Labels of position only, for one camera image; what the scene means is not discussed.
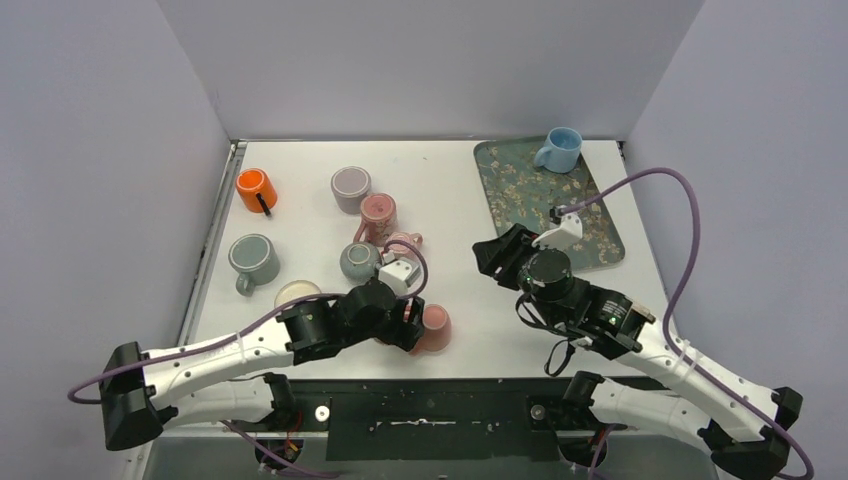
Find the salmon pink mug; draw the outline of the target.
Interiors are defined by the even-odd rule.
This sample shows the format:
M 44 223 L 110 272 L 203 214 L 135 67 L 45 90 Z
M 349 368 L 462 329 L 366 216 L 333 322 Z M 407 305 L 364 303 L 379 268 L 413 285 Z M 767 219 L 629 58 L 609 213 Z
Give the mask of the salmon pink mug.
M 451 340 L 452 323 L 448 311 L 437 304 L 427 305 L 422 315 L 424 333 L 410 355 L 435 353 L 445 349 Z

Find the light blue mug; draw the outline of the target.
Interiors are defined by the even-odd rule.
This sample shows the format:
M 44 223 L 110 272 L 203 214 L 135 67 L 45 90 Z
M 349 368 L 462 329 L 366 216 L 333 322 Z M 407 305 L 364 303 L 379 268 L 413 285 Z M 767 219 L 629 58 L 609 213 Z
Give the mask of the light blue mug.
M 579 132 L 568 127 L 552 129 L 534 156 L 534 166 L 548 171 L 566 174 L 578 164 L 583 138 Z

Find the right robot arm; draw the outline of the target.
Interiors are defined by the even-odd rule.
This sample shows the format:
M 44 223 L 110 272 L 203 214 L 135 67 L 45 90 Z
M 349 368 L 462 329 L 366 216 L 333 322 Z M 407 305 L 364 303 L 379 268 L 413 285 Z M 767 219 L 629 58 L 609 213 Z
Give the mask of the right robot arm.
M 571 413 L 667 436 L 706 454 L 738 479 L 775 479 L 789 459 L 784 433 L 798 419 L 802 396 L 746 380 L 664 330 L 623 293 L 576 277 L 568 255 L 544 247 L 520 224 L 477 242 L 478 271 L 519 292 L 529 323 L 562 336 L 573 350 L 597 353 L 659 382 L 666 393 L 627 387 L 578 371 L 563 395 Z

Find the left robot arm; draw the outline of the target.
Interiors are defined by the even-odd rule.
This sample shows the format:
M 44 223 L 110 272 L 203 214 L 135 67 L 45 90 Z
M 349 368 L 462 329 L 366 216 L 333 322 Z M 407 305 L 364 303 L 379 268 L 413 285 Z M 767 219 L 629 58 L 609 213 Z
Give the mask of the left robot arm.
M 127 450 L 167 426 L 211 418 L 190 416 L 178 402 L 236 377 L 333 358 L 370 339 L 404 351 L 423 336 L 425 302 L 398 296 L 372 279 L 346 294 L 313 294 L 287 302 L 230 335 L 185 347 L 142 351 L 116 347 L 97 379 L 105 447 Z

